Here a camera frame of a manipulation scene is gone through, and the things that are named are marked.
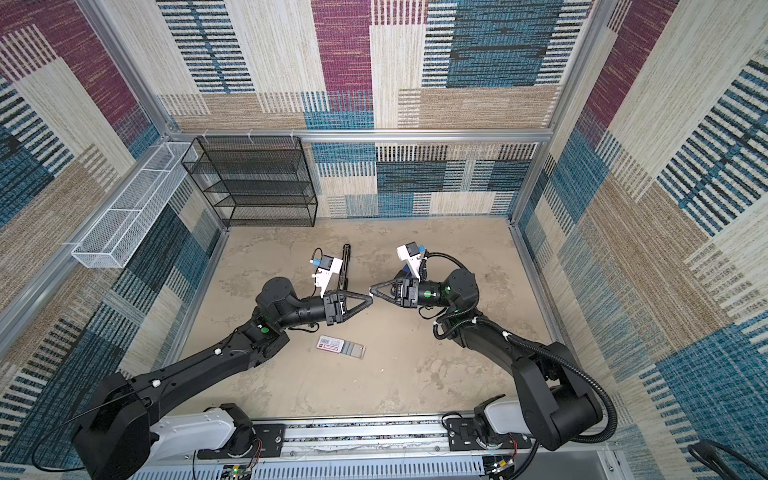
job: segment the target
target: black mounting plate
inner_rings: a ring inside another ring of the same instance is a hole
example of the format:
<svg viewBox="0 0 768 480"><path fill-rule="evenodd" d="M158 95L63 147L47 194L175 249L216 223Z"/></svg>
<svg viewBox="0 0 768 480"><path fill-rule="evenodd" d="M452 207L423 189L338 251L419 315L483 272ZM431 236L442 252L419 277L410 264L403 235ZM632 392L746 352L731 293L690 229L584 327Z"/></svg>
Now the black mounting plate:
<svg viewBox="0 0 768 480"><path fill-rule="evenodd" d="M286 426L283 423L263 423L253 426L256 430L256 438L261 439L261 458L275 458L280 456L283 450L283 435ZM253 450L249 451L241 458L251 459ZM224 450L200 450L197 452L198 460L219 460L221 458L232 458Z"/></svg>
<svg viewBox="0 0 768 480"><path fill-rule="evenodd" d="M466 452L468 450L483 450L482 446L477 443L477 433L475 427L472 424L472 419L464 418L452 418L445 419L445 424L448 426L448 445L451 452ZM512 437L518 443L518 450L525 450L531 448L531 437L523 439L523 435L520 433L512 433ZM504 442L499 448L502 449L515 449L515 444L509 438L509 435L505 435Z"/></svg>

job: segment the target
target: patterned carpet wall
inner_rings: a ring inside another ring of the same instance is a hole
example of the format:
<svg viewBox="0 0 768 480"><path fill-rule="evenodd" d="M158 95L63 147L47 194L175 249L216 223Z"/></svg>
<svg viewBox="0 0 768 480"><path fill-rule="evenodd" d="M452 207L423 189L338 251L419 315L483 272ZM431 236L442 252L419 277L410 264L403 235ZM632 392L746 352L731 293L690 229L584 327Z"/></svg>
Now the patterned carpet wall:
<svg viewBox="0 0 768 480"><path fill-rule="evenodd" d="M520 221L635 478L768 467L766 41L761 0L621 0Z"/></svg>
<svg viewBox="0 0 768 480"><path fill-rule="evenodd" d="M0 310L157 138L73 0L0 0Z"/></svg>
<svg viewBox="0 0 768 480"><path fill-rule="evenodd" d="M84 411L106 375L161 367L220 236L193 189L190 180L182 182L123 270L78 266L2 359L3 465L29 465L40 434ZM69 435L68 429L54 435L37 459L80 465ZM24 474L23 466L10 465L0 472Z"/></svg>
<svg viewBox="0 0 768 480"><path fill-rule="evenodd" d="M178 127L204 130L546 127L592 1L103 3Z"/></svg>
<svg viewBox="0 0 768 480"><path fill-rule="evenodd" d="M536 144L304 144L318 217L511 213Z"/></svg>

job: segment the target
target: white bracket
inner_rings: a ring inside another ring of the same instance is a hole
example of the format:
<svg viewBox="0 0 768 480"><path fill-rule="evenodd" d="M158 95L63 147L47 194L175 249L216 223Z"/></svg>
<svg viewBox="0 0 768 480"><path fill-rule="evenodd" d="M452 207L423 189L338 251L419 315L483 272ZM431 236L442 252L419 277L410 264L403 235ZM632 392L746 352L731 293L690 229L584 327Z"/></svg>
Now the white bracket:
<svg viewBox="0 0 768 480"><path fill-rule="evenodd" d="M323 262L323 259L310 260L310 263L312 265L317 266L317 272L312 274L312 278L315 279L315 286L320 287L321 297L326 294L326 288L328 288L328 283L330 283L331 277L333 276L333 274L341 272L341 266L344 264L344 262L340 258L335 258L335 257L328 257L328 258L333 259L329 269L325 269L320 266L321 263Z"/></svg>
<svg viewBox="0 0 768 480"><path fill-rule="evenodd" d="M419 276L419 267L422 264L422 255L425 250L426 248L424 248L423 245L416 246L415 242L397 247L397 257L400 260L408 262L408 268L411 270L411 275L417 280L421 280L421 277Z"/></svg>

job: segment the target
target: mesh shelf organizer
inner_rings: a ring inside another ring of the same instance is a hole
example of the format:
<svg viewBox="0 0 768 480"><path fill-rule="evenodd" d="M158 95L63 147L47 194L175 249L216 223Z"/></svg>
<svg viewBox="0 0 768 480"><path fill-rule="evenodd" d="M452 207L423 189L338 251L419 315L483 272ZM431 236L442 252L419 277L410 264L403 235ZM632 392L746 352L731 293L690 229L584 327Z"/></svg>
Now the mesh shelf organizer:
<svg viewBox="0 0 768 480"><path fill-rule="evenodd" d="M317 196L301 140L198 137L182 164L228 227L314 227Z"/></svg>
<svg viewBox="0 0 768 480"><path fill-rule="evenodd" d="M125 268L186 176L180 162L185 154L197 155L188 142L161 145L85 234L72 256L87 268Z"/></svg>

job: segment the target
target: stained surface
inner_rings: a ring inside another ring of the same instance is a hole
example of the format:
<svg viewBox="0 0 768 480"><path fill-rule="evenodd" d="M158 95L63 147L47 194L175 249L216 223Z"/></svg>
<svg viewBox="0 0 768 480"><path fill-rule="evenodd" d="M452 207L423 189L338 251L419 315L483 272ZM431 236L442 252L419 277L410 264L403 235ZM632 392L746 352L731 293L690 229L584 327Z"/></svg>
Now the stained surface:
<svg viewBox="0 0 768 480"><path fill-rule="evenodd" d="M319 220L314 228L232 229L183 356L244 323L273 276L287 276L299 295L310 294L314 247L340 257L342 245L351 243L349 289L365 293L395 275L402 266L396 247L410 241L449 253L474 271L480 308L494 321L530 339L549 338L502 218ZM430 260L429 279L443 280L451 269L447 260ZM366 354L354 359L321 352L315 348L320 333L361 343ZM432 321L415 310L376 301L342 325L321 326L320 333L291 332L288 345L267 364L220 382L177 411L235 402L258 417L435 412L515 394L501 368L453 341L436 340Z"/></svg>

